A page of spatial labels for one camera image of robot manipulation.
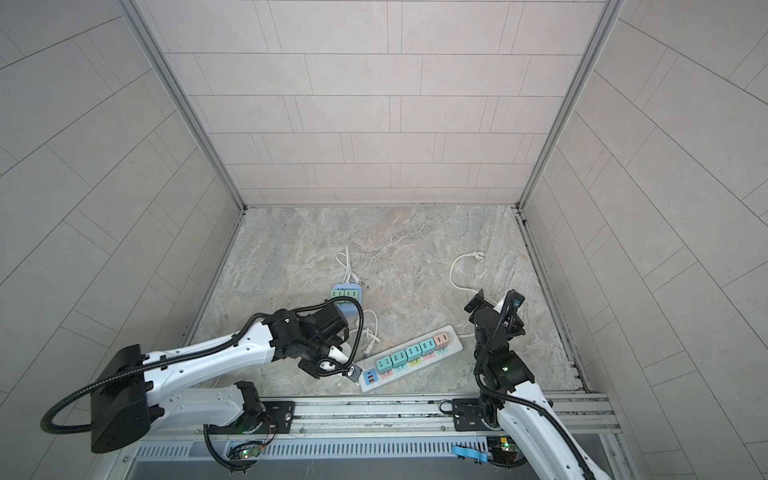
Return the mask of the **pink plug adapter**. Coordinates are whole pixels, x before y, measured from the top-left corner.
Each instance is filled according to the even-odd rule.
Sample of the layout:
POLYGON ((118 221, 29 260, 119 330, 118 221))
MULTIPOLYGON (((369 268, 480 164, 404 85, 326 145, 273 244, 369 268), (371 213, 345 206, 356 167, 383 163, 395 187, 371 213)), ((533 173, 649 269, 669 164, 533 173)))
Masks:
POLYGON ((432 340, 435 343, 435 349, 436 350, 441 350, 441 349, 446 348, 448 346, 448 344, 450 343, 450 336, 448 335, 447 332, 441 332, 441 333, 435 335, 432 338, 432 340))

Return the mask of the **white long power strip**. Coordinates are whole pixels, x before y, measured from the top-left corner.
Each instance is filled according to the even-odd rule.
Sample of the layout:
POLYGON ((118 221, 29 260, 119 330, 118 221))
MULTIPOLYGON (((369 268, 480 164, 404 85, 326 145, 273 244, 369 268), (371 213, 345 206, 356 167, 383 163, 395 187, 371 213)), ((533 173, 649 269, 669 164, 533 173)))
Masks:
POLYGON ((358 363, 362 369, 358 379, 361 392, 367 394, 379 387, 454 356, 464 349, 452 325, 395 346, 358 363))

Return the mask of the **teal blue plug adapter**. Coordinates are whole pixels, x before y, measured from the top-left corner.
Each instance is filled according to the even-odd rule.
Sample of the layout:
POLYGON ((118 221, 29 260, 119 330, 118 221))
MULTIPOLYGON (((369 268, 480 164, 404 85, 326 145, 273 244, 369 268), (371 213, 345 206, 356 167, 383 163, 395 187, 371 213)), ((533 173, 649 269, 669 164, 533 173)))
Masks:
POLYGON ((393 369, 393 363, 389 356, 382 357, 375 362, 376 371, 383 375, 393 369))

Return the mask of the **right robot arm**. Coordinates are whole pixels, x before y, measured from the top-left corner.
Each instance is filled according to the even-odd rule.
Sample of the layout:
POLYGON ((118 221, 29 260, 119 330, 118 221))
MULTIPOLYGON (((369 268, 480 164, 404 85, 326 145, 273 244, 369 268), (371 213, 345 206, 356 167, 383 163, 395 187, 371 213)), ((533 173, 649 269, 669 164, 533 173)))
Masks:
POLYGON ((517 447, 513 468, 528 464, 540 479, 607 479, 556 415, 535 376, 509 341, 525 333, 515 290, 496 306, 478 290, 465 305, 474 326, 473 375, 481 418, 517 447))

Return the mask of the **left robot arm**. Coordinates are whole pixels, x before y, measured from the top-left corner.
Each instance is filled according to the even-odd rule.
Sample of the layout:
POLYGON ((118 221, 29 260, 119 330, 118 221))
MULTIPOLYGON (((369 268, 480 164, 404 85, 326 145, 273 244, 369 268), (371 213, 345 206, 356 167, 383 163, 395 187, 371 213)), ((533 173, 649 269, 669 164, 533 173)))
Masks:
POLYGON ((365 320, 361 303, 348 295, 272 314, 255 313, 228 335, 176 350, 145 353, 134 344, 119 350, 100 376, 50 407, 40 428, 51 435, 87 433, 90 449, 110 453, 154 430, 202 428, 212 459, 230 473, 247 473, 278 433, 254 383, 222 389, 199 383, 241 368, 295 359, 314 379, 340 375, 357 380, 355 356, 365 320))

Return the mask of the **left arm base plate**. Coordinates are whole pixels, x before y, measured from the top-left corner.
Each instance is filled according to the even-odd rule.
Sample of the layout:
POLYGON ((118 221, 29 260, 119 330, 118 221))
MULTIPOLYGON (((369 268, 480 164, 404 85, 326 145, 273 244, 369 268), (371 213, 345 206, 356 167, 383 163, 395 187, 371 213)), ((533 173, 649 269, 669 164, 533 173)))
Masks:
POLYGON ((287 434, 295 406, 293 401, 267 401, 261 407, 246 407, 229 428, 236 434, 287 434))

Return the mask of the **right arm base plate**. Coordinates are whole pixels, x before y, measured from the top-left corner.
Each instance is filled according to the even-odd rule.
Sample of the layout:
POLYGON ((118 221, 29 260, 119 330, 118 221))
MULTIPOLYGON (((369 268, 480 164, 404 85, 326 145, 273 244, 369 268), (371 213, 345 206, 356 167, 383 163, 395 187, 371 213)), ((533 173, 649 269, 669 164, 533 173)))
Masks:
POLYGON ((487 396, 478 398, 456 398, 451 401, 451 415, 458 432, 480 432, 498 430, 498 408, 487 396))

